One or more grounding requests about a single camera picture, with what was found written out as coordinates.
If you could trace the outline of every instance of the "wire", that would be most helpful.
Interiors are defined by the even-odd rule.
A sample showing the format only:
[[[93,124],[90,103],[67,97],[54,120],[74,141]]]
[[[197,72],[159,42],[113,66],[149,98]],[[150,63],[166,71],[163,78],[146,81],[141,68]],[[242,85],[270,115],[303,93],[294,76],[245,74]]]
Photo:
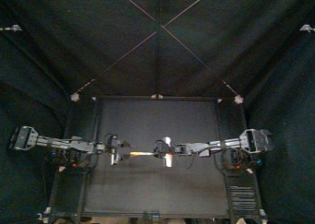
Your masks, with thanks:
[[[197,158],[197,153],[193,155],[193,158],[191,158],[191,162],[190,162],[190,166],[186,167],[186,168],[182,168],[179,167],[181,170],[190,170],[193,168],[193,165],[194,165],[194,162],[195,162],[195,158]]]
[[[47,192],[47,181],[46,181],[46,159],[49,157],[50,153],[46,154],[42,164],[42,177],[43,177],[43,186],[45,186],[45,202],[46,205],[49,205],[49,192]]]
[[[197,1],[194,2],[194,4],[191,4],[187,8],[185,8],[183,11],[179,13],[179,15],[177,15],[177,16],[165,24],[165,26],[170,25],[170,24],[175,21],[175,19],[178,19],[178,18],[182,16],[182,14],[186,13],[186,12],[189,11],[189,9],[191,9],[191,7],[195,6],[201,1],[202,1],[202,0],[197,0]]]
[[[90,167],[93,171],[95,170],[98,164],[99,164],[99,154],[97,154],[97,161],[95,161],[94,166]]]

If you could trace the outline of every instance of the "black surface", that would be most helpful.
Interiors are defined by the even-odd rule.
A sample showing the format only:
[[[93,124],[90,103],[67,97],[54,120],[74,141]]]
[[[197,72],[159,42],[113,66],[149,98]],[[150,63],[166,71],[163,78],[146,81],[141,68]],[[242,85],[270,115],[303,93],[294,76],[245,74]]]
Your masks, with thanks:
[[[261,192],[275,223],[315,223],[314,46],[315,35],[297,33],[247,103],[250,125],[274,133],[275,150],[266,154]]]
[[[119,135],[134,151],[151,152],[155,140],[171,136],[174,142],[218,139],[214,102],[161,100],[103,100],[98,138]],[[226,186],[213,158],[177,158],[166,168],[155,157],[135,157],[110,166],[101,157],[87,189],[86,212],[134,214],[159,212],[167,216],[225,217]]]
[[[131,1],[166,24],[197,0]],[[70,93],[157,31],[155,21],[131,1],[2,0],[6,13],[17,17],[23,35],[34,39]],[[249,92],[314,5],[314,0],[201,0],[167,28],[211,70],[158,29],[159,41],[153,37],[83,93],[153,95],[159,78],[163,95],[233,96],[217,76],[238,92]]]

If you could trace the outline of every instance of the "cable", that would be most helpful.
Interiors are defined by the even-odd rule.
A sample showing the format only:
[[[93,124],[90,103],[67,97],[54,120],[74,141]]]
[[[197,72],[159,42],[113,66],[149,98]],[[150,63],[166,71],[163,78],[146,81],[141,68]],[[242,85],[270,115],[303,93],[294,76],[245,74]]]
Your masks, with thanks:
[[[45,186],[45,202],[46,202],[46,205],[49,205],[49,192],[47,192],[47,181],[46,181],[46,159],[49,157],[49,154],[45,156],[43,164],[42,164],[42,177],[43,177],[43,186]]]
[[[95,161],[94,166],[90,167],[93,171],[95,170],[98,164],[99,164],[99,154],[97,154],[97,161]]]
[[[179,168],[179,169],[185,170],[185,171],[190,170],[193,168],[193,165],[194,165],[194,162],[195,162],[195,158],[197,158],[197,153],[193,155],[190,166],[187,168]]]

